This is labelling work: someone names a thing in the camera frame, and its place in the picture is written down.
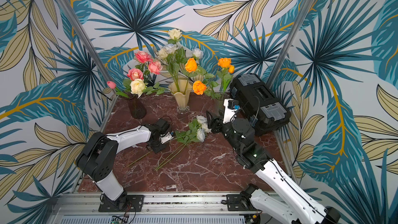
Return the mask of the orange rose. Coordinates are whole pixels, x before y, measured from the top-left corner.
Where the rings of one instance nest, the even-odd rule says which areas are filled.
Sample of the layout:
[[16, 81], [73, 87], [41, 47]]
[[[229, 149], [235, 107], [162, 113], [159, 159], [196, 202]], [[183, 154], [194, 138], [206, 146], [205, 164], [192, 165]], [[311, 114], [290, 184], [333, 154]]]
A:
[[204, 84], [202, 81], [197, 80], [193, 84], [193, 91], [197, 95], [203, 95], [205, 94], [206, 96], [211, 97], [212, 99], [217, 99], [219, 100], [221, 98], [221, 93], [216, 92], [214, 90], [213, 84], [216, 86], [218, 85], [217, 82], [211, 82], [209, 84]]
[[232, 60], [231, 60], [231, 58], [220, 58], [220, 59], [218, 60], [217, 65], [220, 67], [220, 69], [217, 71], [217, 76], [218, 76], [218, 78], [221, 80], [221, 83], [222, 83], [222, 79], [221, 79], [221, 78], [222, 78], [221, 70], [222, 70], [223, 68], [225, 68], [225, 67], [229, 67], [230, 65], [232, 65]]
[[203, 67], [198, 65], [195, 58], [189, 58], [184, 66], [184, 74], [193, 80], [213, 79], [215, 75], [208, 73]]

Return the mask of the pink tulip bud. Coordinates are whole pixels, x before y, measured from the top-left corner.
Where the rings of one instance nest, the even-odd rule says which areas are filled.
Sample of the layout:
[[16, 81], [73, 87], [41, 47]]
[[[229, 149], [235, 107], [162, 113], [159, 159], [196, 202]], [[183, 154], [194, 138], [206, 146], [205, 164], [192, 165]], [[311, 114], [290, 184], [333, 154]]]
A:
[[119, 96], [121, 96], [121, 97], [124, 97], [124, 98], [126, 98], [126, 99], [129, 98], [129, 96], [128, 96], [125, 92], [122, 92], [122, 91], [116, 86], [116, 84], [115, 84], [114, 82], [108, 81], [108, 82], [107, 82], [107, 85], [108, 85], [109, 88], [114, 89], [114, 90], [116, 91], [116, 94], [117, 94], [117, 95], [119, 95]]

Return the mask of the pink rose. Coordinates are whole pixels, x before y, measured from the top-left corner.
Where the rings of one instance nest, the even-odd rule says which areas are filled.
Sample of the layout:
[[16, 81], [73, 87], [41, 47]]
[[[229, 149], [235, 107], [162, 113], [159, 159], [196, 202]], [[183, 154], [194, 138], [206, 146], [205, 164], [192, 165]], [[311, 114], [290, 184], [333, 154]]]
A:
[[143, 80], [144, 79], [144, 74], [143, 72], [138, 69], [138, 68], [134, 68], [134, 69], [130, 69], [127, 73], [127, 77], [131, 80], [131, 81], [135, 81], [137, 79]]
[[153, 61], [152, 56], [144, 51], [138, 51], [135, 53], [135, 59], [138, 62], [138, 65], [135, 65], [135, 68], [142, 71], [147, 69], [148, 65]]
[[154, 82], [157, 75], [160, 75], [163, 66], [160, 61], [150, 61], [145, 63], [145, 79], [147, 82]]

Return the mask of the cream white rose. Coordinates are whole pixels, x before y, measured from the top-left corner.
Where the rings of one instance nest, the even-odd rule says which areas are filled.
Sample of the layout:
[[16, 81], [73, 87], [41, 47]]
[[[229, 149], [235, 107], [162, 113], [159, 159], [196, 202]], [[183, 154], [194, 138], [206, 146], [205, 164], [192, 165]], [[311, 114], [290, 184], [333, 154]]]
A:
[[170, 40], [176, 43], [182, 38], [182, 31], [179, 29], [171, 29], [168, 31], [168, 35], [170, 37]]

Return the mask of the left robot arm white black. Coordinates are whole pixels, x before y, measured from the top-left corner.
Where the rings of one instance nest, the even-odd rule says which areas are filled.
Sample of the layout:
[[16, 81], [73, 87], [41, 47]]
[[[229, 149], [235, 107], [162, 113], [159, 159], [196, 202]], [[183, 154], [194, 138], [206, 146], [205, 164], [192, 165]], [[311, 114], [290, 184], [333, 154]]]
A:
[[94, 181], [105, 200], [114, 205], [126, 205], [126, 190], [113, 172], [116, 157], [139, 144], [145, 144], [149, 150], [159, 153], [167, 148], [172, 138], [172, 124], [163, 118], [154, 124], [139, 125], [118, 133], [95, 132], [76, 158], [75, 164]]

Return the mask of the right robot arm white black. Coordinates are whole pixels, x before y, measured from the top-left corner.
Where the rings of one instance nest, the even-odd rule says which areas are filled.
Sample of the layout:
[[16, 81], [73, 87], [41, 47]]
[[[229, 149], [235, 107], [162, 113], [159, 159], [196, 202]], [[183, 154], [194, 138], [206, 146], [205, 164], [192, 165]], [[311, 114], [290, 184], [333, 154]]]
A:
[[308, 195], [286, 174], [264, 147], [255, 141], [255, 130], [247, 119], [224, 120], [211, 112], [206, 113], [212, 133], [221, 133], [236, 152], [236, 159], [244, 168], [266, 182], [281, 201], [250, 184], [241, 197], [253, 208], [262, 211], [283, 224], [336, 224], [340, 213], [325, 207]]

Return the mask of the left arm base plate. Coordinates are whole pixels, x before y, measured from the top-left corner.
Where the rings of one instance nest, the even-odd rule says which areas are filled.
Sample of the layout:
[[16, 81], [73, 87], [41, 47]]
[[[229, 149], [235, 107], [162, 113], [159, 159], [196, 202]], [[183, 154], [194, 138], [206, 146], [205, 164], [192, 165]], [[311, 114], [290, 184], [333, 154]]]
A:
[[141, 212], [144, 197], [144, 195], [121, 195], [116, 201], [112, 201], [104, 194], [101, 194], [98, 211], [100, 213]]

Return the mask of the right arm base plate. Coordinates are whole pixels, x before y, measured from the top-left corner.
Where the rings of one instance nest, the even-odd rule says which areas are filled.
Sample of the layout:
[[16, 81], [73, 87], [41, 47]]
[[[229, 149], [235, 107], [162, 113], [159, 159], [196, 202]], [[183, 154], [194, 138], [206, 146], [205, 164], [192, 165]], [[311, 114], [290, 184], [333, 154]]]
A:
[[240, 194], [229, 194], [226, 195], [226, 199], [222, 200], [221, 203], [226, 205], [228, 211], [239, 212], [239, 211], [260, 211], [255, 208], [249, 199]]

